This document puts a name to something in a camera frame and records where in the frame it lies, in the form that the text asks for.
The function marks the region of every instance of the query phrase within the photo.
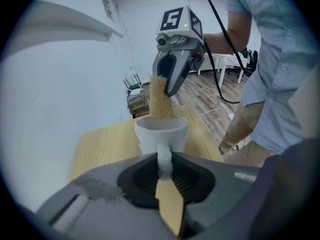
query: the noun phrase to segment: white wall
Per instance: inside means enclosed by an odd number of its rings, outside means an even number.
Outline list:
[[[134,51],[134,61],[141,78],[148,81],[152,64],[157,54],[156,29],[165,10],[189,5],[188,0],[116,0]],[[204,33],[219,33],[221,28],[207,0],[190,0],[192,10],[202,21]],[[227,11],[223,0],[212,0],[225,28],[228,24]],[[261,36],[255,22],[252,24],[248,49],[260,49]],[[126,51],[132,60],[131,50]]]
[[[74,6],[108,20],[98,1],[75,0]],[[115,24],[124,32],[118,18]],[[118,113],[131,118],[123,80],[133,71],[123,40],[47,27],[19,33],[13,40],[22,48],[0,64],[1,166],[14,198],[32,211],[69,182],[82,134],[120,122]],[[24,47],[44,37],[63,38]]]

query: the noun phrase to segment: person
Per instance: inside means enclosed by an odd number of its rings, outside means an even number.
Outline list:
[[[237,51],[243,50],[252,18],[261,35],[256,70],[247,80],[242,100],[219,145],[221,154],[250,136],[251,142],[226,162],[262,166],[302,141],[301,127],[288,100],[319,61],[318,40],[292,0],[224,0],[227,33]],[[234,53],[223,33],[204,34],[212,53]]]

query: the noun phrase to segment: white mug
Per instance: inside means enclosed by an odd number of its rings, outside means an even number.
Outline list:
[[[134,131],[143,155],[158,153],[159,177],[170,177],[173,171],[171,151],[185,151],[187,119],[180,116],[165,119],[146,116],[135,122]]]

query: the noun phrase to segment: sponge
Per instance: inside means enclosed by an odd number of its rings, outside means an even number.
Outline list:
[[[150,79],[149,111],[150,116],[156,119],[172,118],[174,109],[172,100],[165,94],[167,78],[152,76]]]

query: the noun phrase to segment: black cable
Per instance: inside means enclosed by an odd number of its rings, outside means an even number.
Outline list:
[[[219,83],[218,83],[218,78],[217,78],[217,73],[216,73],[214,58],[212,58],[212,54],[211,54],[210,48],[209,48],[209,46],[208,46],[208,44],[207,44],[207,42],[206,42],[205,39],[204,39],[204,46],[205,46],[206,52],[208,53],[209,60],[210,60],[210,62],[211,62],[212,68],[213,68],[214,81],[215,81],[216,88],[218,89],[218,92],[219,92],[219,95],[220,95],[221,99],[224,100],[225,102],[228,102],[228,103],[231,103],[231,104],[238,104],[238,103],[240,103],[240,101],[229,101],[229,100],[226,100],[226,99],[222,96],[222,93],[221,93],[221,90],[220,90],[220,87],[219,87]]]
[[[213,3],[211,2],[211,0],[208,0],[208,2],[209,2],[210,6],[211,6],[211,9],[212,9],[212,11],[213,11],[213,13],[214,13],[214,15],[215,15],[215,17],[216,17],[216,19],[217,19],[220,27],[221,27],[221,30],[222,30],[222,32],[223,32],[223,35],[224,35],[226,41],[228,42],[228,44],[230,45],[231,49],[233,50],[233,52],[234,52],[234,54],[235,54],[235,56],[236,56],[236,58],[237,58],[237,60],[238,60],[238,62],[239,62],[239,64],[240,64],[241,69],[245,72],[246,70],[245,70],[245,68],[244,68],[244,65],[242,64],[242,61],[241,61],[241,59],[240,59],[240,56],[239,56],[238,52],[236,51],[234,45],[232,44],[232,42],[231,42],[231,40],[230,40],[230,37],[229,37],[229,35],[228,35],[228,33],[227,33],[227,31],[226,31],[226,29],[225,29],[225,27],[224,27],[224,25],[223,25],[220,17],[219,17],[219,15],[218,15],[218,12],[217,12],[216,8],[214,7],[214,5],[213,5]],[[210,62],[211,62],[212,68],[213,68],[214,81],[215,81],[215,84],[216,84],[216,87],[217,87],[217,89],[218,89],[218,92],[219,92],[220,97],[221,97],[225,102],[228,102],[228,103],[231,103],[231,104],[238,104],[238,103],[240,103],[240,101],[232,102],[232,101],[226,100],[226,99],[222,96],[222,93],[221,93],[221,90],[220,90],[220,87],[219,87],[219,83],[218,83],[218,79],[217,79],[217,73],[216,73],[216,70],[215,70],[215,62],[214,62],[214,59],[212,58],[212,54],[211,54],[210,48],[209,48],[206,40],[204,40],[204,46],[205,46],[206,52],[208,53],[208,56],[209,56],[209,59],[210,59]]]

